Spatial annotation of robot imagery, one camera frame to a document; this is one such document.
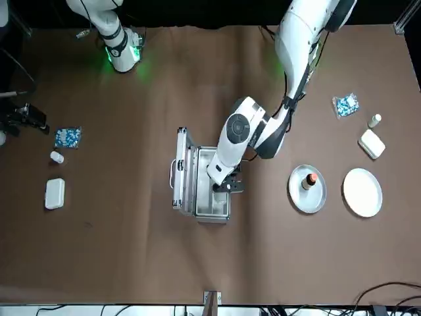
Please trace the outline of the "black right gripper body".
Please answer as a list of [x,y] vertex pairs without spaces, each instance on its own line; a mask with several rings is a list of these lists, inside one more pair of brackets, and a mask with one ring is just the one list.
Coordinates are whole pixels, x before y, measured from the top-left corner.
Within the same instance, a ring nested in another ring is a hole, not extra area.
[[31,122],[28,119],[27,111],[2,111],[1,112],[1,124],[3,126],[29,126]]

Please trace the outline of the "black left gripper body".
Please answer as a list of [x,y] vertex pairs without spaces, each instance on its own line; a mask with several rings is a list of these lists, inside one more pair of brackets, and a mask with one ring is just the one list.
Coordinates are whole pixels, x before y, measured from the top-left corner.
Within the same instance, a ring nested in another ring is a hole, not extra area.
[[227,193],[227,194],[234,194],[234,193],[241,193],[245,189],[244,183],[242,183],[241,179],[237,177],[241,173],[241,165],[238,165],[232,174],[227,176],[220,185],[213,184],[212,189],[216,193]]

